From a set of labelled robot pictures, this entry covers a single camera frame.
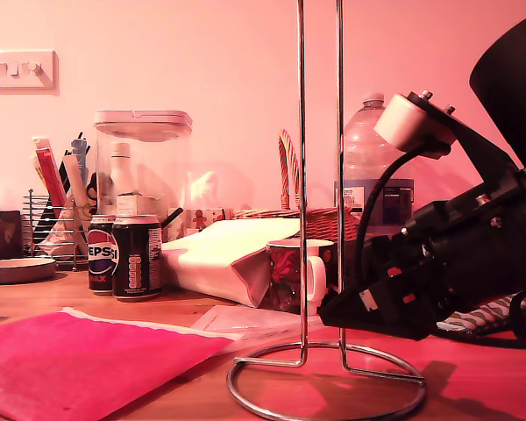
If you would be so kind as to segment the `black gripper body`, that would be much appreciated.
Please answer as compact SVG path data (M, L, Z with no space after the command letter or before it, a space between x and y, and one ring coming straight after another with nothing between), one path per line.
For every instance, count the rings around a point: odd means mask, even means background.
M434 324L526 294L526 173L437 203L388 244L387 267L429 305Z

